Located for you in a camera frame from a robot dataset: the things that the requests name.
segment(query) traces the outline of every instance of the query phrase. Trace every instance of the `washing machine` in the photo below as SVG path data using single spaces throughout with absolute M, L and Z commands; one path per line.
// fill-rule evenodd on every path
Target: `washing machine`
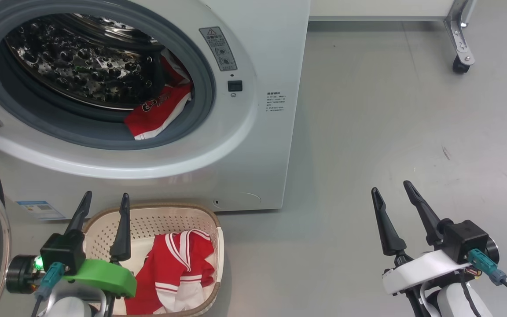
M 184 201 L 278 209 L 310 0 L 0 0 L 0 180 L 39 219 Z M 157 136 L 124 123 L 165 85 L 159 52 L 193 82 Z

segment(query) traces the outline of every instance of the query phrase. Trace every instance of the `laundry basket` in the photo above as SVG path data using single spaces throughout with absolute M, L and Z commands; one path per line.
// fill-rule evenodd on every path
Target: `laundry basket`
M 85 229 L 87 258 L 109 260 L 109 249 L 116 237 L 121 216 L 118 208 L 101 211 L 89 220 Z M 217 299 L 224 266 L 224 237 L 216 215 L 198 205 L 157 203 L 136 205 L 130 209 L 130 234 L 132 257 L 121 262 L 123 267 L 136 274 L 143 266 L 144 258 L 153 246 L 155 235 L 200 229 L 208 233 L 215 250 L 214 289 L 199 307 L 178 313 L 163 313 L 167 317 L 199 316 L 208 311 Z

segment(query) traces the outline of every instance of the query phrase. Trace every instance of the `gray floor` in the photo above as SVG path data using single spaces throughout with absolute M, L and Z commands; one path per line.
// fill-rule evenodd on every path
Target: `gray floor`
M 227 258 L 207 316 L 411 316 L 382 289 L 393 259 L 370 199 L 377 186 L 410 255 L 430 250 L 405 179 L 440 217 L 488 231 L 507 272 L 507 2 L 479 2 L 466 35 L 477 64 L 457 76 L 440 23 L 309 27 L 284 207 L 220 215 Z M 14 254 L 64 227 L 10 213 Z M 505 288 L 486 277 L 473 287 L 507 315 Z M 5 294 L 0 317 L 33 304 Z

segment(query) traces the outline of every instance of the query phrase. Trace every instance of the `sticker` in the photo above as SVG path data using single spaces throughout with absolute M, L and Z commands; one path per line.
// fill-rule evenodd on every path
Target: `sticker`
M 226 42 L 226 38 L 220 28 L 213 26 L 212 28 L 199 29 L 199 31 L 201 31 L 203 38 L 205 38 L 211 51 L 213 51 L 220 70 L 223 72 L 226 70 L 237 70 L 238 67 L 236 66 L 232 50 L 228 46 L 228 42 Z
M 64 215 L 54 209 L 47 201 L 17 201 L 29 214 L 38 220 L 66 219 Z
M 285 110 L 285 96 L 282 92 L 268 92 L 267 101 L 265 103 L 266 112 L 284 111 Z

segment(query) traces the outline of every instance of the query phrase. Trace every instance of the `washing machine door opening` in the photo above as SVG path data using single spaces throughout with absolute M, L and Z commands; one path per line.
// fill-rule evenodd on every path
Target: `washing machine door opening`
M 177 66 L 183 74 L 173 74 Z M 191 101 L 163 132 L 135 140 L 125 117 L 161 102 L 180 75 L 191 80 Z M 0 1 L 0 105 L 40 132 L 105 150 L 159 147 L 205 121 L 215 89 L 195 43 L 133 2 Z

